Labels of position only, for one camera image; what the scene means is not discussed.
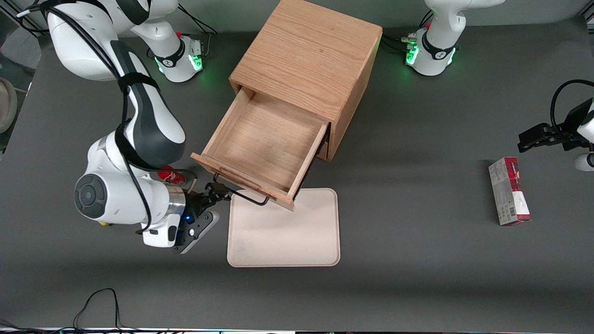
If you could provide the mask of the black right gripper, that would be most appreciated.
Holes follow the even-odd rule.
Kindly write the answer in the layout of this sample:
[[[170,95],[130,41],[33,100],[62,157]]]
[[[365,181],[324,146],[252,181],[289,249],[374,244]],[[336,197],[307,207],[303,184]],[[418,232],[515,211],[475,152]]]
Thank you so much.
[[[206,209],[216,205],[221,201],[231,201],[229,188],[225,184],[218,182],[209,182],[205,186],[205,193],[184,192],[184,223],[193,224]]]

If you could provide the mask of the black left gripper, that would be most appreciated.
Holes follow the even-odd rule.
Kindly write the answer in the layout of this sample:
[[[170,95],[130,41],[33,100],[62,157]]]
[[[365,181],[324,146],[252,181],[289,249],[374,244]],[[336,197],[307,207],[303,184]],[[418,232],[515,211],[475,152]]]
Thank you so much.
[[[551,109],[551,125],[547,123],[539,123],[530,129],[518,135],[518,152],[524,152],[543,146],[562,145],[564,151],[573,150],[575,148],[587,148],[593,150],[593,140],[586,139],[583,135],[578,133],[580,127],[585,121],[591,121],[592,116],[589,116],[593,111],[593,100],[588,99],[570,110],[566,119],[558,123],[555,118],[555,108]]]

